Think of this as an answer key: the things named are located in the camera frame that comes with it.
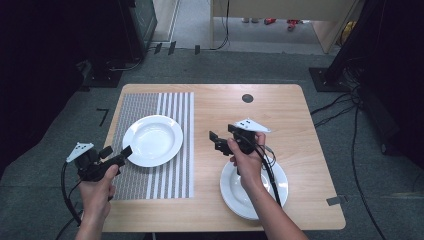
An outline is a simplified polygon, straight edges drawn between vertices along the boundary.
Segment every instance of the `plate rim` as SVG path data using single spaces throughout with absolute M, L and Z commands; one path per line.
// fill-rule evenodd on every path
M 170 126 L 168 124 L 165 124 L 165 125 L 166 126 L 169 126 L 170 129 L 171 129 L 171 131 L 175 134 L 175 139 L 176 140 L 174 141 L 174 145 L 171 147 L 171 151 L 173 150 L 173 152 L 175 152 L 175 153 L 169 154 L 169 155 L 172 155 L 172 157 L 169 157 L 169 159 L 166 158 L 167 160 L 162 160 L 162 161 L 159 161 L 158 163 L 155 163 L 155 164 L 143 164 L 141 161 L 136 161 L 134 159 L 131 159 L 131 158 L 134 158 L 134 157 L 131 157 L 131 156 L 128 157 L 128 160 L 131 163 L 133 163 L 133 164 L 135 164 L 137 166 L 140 166 L 140 167 L 157 167 L 157 166 L 160 166 L 162 164 L 165 164 L 165 163 L 169 162 L 171 159 L 173 159 L 175 157 L 175 155 L 178 154 L 178 152 L 180 151 L 180 149 L 182 147 L 183 141 L 184 141 L 184 135 L 183 135 L 183 131 L 182 131 L 181 125 L 177 121 L 175 121 L 173 118 L 170 118 L 170 117 L 165 116 L 165 115 L 155 114 L 155 115 L 149 115 L 149 116 L 145 116 L 143 118 L 140 118 L 137 121 L 133 122 L 131 124 L 131 126 L 127 128 L 127 130 L 125 131 L 125 134 L 124 134 L 124 136 L 122 138 L 122 148 L 123 149 L 125 149 L 128 145 L 131 145 L 131 143 L 127 143 L 127 141 L 131 141 L 132 140 L 132 138 L 128 140 L 128 138 L 129 138 L 128 135 L 131 133 L 130 132 L 130 129 L 134 125 L 140 124 L 140 122 L 146 121 L 147 119 L 152 119 L 152 118 L 161 119 L 160 123 L 163 123 L 163 120 L 171 121 L 173 123 L 172 126 Z
M 278 164 L 277 162 L 275 162 L 275 164 L 274 164 L 274 166 L 272 168 L 273 168 L 273 171 L 274 171 L 275 178 L 277 178 L 278 176 L 281 175 L 281 177 L 284 177 L 285 180 L 286 180 L 284 182 L 284 183 L 286 183 L 286 187 L 278 187 L 278 185 L 277 185 L 278 193 L 280 195 L 281 205 L 282 205 L 282 207 L 284 207 L 284 205 L 285 205 L 285 203 L 287 201 L 287 198 L 288 198 L 288 179 L 287 179 L 287 175 L 284 172 L 283 168 L 280 166 L 280 164 Z M 224 193 L 224 191 L 223 191 L 223 190 L 226 190 L 226 192 L 231 192 L 230 184 L 227 184 L 227 186 L 224 185 L 224 180 L 225 180 L 224 177 L 225 176 L 231 177 L 232 174 L 237 171 L 236 169 L 237 168 L 233 166 L 233 163 L 232 162 L 227 162 L 227 164 L 225 164 L 224 168 L 222 169 L 221 178 L 220 178 L 221 196 L 224 199 L 224 202 L 228 206 L 228 208 L 230 208 L 231 211 L 233 211 L 238 216 L 240 216 L 242 218 L 245 218 L 245 219 L 248 219 L 248 220 L 259 220 L 258 215 L 256 214 L 256 211 L 254 210 L 253 206 L 252 206 L 252 209 L 253 209 L 254 216 L 247 216 L 244 213 L 240 213 L 240 211 L 238 209 L 235 209 L 234 208 L 233 204 L 229 202 L 230 201 L 230 196 L 225 196 L 225 194 L 228 194 L 228 195 L 232 195 L 232 194 L 230 194 L 230 193 Z M 283 191 L 285 191 L 284 199 L 281 198 Z

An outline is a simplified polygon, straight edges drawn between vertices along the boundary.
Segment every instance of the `white stripe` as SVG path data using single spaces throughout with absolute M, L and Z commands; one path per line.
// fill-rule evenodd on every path
M 168 176 L 168 192 L 166 193 L 167 198 L 171 198 L 172 197 L 172 176 L 173 176 L 173 167 L 174 167 L 174 161 L 170 161 L 169 162 L 169 176 Z
M 182 99 L 182 94 L 180 93 L 180 99 L 179 99 L 179 101 L 178 101 L 178 123 L 181 125 L 181 127 L 183 127 L 184 125 L 182 124 L 182 108 L 181 108 L 181 106 L 182 106 L 182 102 L 183 102 L 183 99 Z M 181 168 L 181 166 L 180 166 L 180 161 L 181 161 L 181 155 L 179 154 L 179 152 L 178 152 L 178 155 L 177 155 L 177 158 L 175 159 L 176 161 L 175 161 L 175 164 L 176 164 L 176 167 L 175 167 L 175 174 L 176 174 L 176 176 L 175 176 L 175 183 L 174 183 L 174 186 L 175 186 L 175 191 L 174 191 L 174 197 L 175 198 L 178 198 L 178 192 L 179 192 L 179 190 L 180 190 L 180 185 L 181 185 L 181 183 L 180 183 L 180 168 Z
M 188 107 L 188 93 L 184 93 L 185 95 L 185 101 L 184 101 L 184 111 L 185 113 L 187 113 L 187 107 Z M 184 139 L 188 139 L 187 138 L 187 114 L 184 114 Z M 187 156 L 187 149 L 186 149 L 186 145 L 187 145 L 187 141 L 184 141 L 184 145 L 183 145 L 183 156 Z M 184 157 L 183 158 L 183 182 L 181 183 L 182 185 L 182 198 L 185 198 L 185 189 L 187 188 L 187 182 L 186 182 L 186 174 L 187 174 L 187 168 L 185 167 L 187 163 L 187 158 Z
M 153 199 L 156 199 L 158 194 L 158 185 L 159 185 L 159 167 L 154 167 L 153 169 L 155 173 L 155 186 L 153 189 Z
M 147 180 L 146 199 L 150 199 L 150 191 L 152 191 L 153 168 L 149 168 L 149 179 Z
M 160 103 L 161 103 L 161 101 L 162 101 L 162 93 L 159 93 L 158 104 L 157 104 L 157 107 L 156 107 L 156 115 L 159 115 L 160 114 L 159 109 L 160 109 Z
M 167 112 L 169 112 L 168 110 L 171 108 L 171 102 L 172 102 L 172 93 L 166 93 L 165 94 L 165 101 L 163 102 L 163 109 L 162 109 L 162 115 L 164 116 L 169 116 L 169 113 L 167 114 Z M 162 171 L 160 166 L 156 167 L 157 168 L 157 176 L 156 176 L 156 184 L 155 184 L 155 192 L 154 192 L 154 196 L 155 198 L 158 198 L 158 194 L 159 194 L 159 198 L 164 198 L 164 194 L 165 194 L 165 172 L 166 172 L 166 166 L 162 165 Z M 160 188 L 160 192 L 159 191 L 159 177 L 161 177 L 161 188 Z
M 190 190 L 189 198 L 194 197 L 194 93 L 190 93 Z
M 170 101 L 170 104 L 169 104 L 169 106 L 168 106 L 168 109 L 170 109 L 170 107 L 172 106 L 172 102 L 174 103 L 174 106 L 175 106 L 175 102 L 176 102 L 176 98 L 175 97 L 173 97 L 173 99 L 171 99 L 171 101 Z M 175 119 L 175 112 L 176 112 L 176 110 L 175 110 L 175 107 L 174 107 L 174 109 L 173 109 L 173 113 L 172 113 L 172 115 L 170 116 L 170 118 L 172 118 L 172 119 Z M 169 196 L 168 196 L 168 192 L 165 192 L 165 185 L 167 185 L 167 183 L 168 183 L 168 187 L 169 187 L 169 185 L 170 184 L 172 184 L 172 181 L 169 181 L 169 182 L 167 182 L 168 181 L 168 179 L 166 178 L 166 174 L 167 173 L 169 173 L 170 172 L 170 168 L 168 168 L 168 165 L 169 164 L 164 164 L 164 171 L 163 171 L 163 173 L 162 173 L 162 186 L 161 186 L 161 198 L 169 198 Z
M 163 100 L 162 100 L 162 112 L 160 113 L 161 115 L 165 115 L 165 113 L 166 113 L 167 98 L 168 98 L 168 93 L 164 93 L 163 94 Z

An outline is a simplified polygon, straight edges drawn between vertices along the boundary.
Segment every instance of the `person's left hand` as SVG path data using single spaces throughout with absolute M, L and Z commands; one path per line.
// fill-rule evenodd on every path
M 98 182 L 83 181 L 79 184 L 84 205 L 83 223 L 89 221 L 90 224 L 103 225 L 111 208 L 109 197 L 113 197 L 115 194 L 115 186 L 112 185 L 112 180 L 117 172 L 118 165 L 112 165 L 106 171 L 102 180 Z

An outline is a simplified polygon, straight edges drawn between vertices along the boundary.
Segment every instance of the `white ceramic plate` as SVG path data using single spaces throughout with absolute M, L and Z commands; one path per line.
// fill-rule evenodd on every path
M 277 184 L 278 194 L 280 196 L 281 206 L 284 206 L 288 195 L 288 182 L 286 174 L 283 169 L 275 163 L 272 167 L 275 176 L 275 183 Z M 271 196 L 275 199 L 274 191 L 272 190 L 268 174 L 262 169 L 261 172 L 262 182 Z M 247 193 L 240 183 L 240 176 L 237 175 L 237 168 L 233 166 L 232 162 L 228 162 L 221 174 L 221 194 L 227 206 L 240 217 L 249 220 L 258 220 L 258 215 L 253 208 Z
M 141 167 L 155 167 L 171 160 L 183 143 L 181 126 L 172 118 L 153 115 L 144 117 L 128 128 L 122 147 L 131 146 L 128 157 Z

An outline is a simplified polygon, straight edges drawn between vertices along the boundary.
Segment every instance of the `floor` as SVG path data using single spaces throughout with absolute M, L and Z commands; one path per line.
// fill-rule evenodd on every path
M 169 46 L 176 41 L 176 48 L 194 49 L 200 45 L 202 50 L 218 48 L 226 36 L 228 42 L 221 51 L 263 52 L 287 54 L 324 55 L 318 38 L 308 20 L 288 31 L 284 19 L 265 25 L 243 23 L 240 18 L 215 18 L 215 42 L 210 44 L 210 2 L 209 0 L 154 0 L 158 26 L 152 45 L 162 42 Z M 329 55 L 337 55 L 338 46 L 334 46 Z

